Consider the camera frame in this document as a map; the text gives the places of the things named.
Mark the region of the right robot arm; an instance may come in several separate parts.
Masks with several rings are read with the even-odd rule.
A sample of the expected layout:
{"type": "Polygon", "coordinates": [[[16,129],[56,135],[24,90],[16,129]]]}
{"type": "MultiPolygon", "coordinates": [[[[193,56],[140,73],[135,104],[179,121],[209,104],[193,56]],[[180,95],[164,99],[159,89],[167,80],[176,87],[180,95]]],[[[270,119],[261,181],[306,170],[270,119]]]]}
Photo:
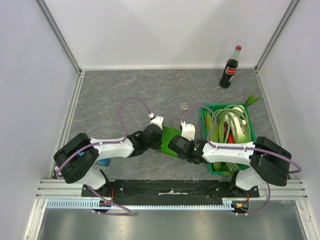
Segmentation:
{"type": "Polygon", "coordinates": [[[206,140],[188,140],[174,136],[168,148],[178,158],[193,164],[235,163],[248,166],[237,170],[231,180],[231,187],[249,191],[259,184],[285,187],[287,185],[292,155],[266,137],[259,136],[254,142],[216,143],[206,140]]]}

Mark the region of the small clear plastic scrap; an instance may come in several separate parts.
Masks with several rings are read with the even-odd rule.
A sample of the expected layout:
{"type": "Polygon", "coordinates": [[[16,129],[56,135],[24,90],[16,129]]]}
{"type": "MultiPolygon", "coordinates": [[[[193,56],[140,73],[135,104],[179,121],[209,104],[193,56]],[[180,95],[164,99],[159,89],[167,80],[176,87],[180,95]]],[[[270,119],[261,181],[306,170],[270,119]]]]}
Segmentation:
{"type": "Polygon", "coordinates": [[[181,103],[180,104],[180,108],[181,110],[183,110],[184,112],[187,112],[188,111],[188,104],[187,103],[181,103]]]}

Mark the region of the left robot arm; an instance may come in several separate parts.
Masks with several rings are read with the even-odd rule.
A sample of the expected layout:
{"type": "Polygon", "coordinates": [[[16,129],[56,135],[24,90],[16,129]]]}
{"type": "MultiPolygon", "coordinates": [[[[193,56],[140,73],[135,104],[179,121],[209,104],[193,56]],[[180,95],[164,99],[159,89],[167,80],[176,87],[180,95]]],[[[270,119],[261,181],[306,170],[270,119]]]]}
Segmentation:
{"type": "Polygon", "coordinates": [[[159,150],[162,144],[163,128],[154,123],[143,131],[137,131],[122,139],[100,140],[79,133],[53,156],[67,184],[82,183],[94,190],[107,184],[107,178],[100,170],[93,168],[95,162],[110,158],[132,158],[149,149],[159,150]]]}

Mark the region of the green paper box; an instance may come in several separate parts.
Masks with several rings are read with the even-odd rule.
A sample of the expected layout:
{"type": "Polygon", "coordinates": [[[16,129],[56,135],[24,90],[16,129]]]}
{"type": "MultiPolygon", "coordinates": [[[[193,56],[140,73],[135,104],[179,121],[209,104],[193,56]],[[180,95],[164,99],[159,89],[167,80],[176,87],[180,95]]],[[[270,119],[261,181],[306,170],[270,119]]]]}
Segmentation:
{"type": "Polygon", "coordinates": [[[173,127],[163,126],[162,131],[162,144],[160,149],[158,150],[159,153],[166,154],[175,158],[178,158],[178,154],[169,149],[168,145],[173,137],[180,136],[182,131],[173,127]]]}

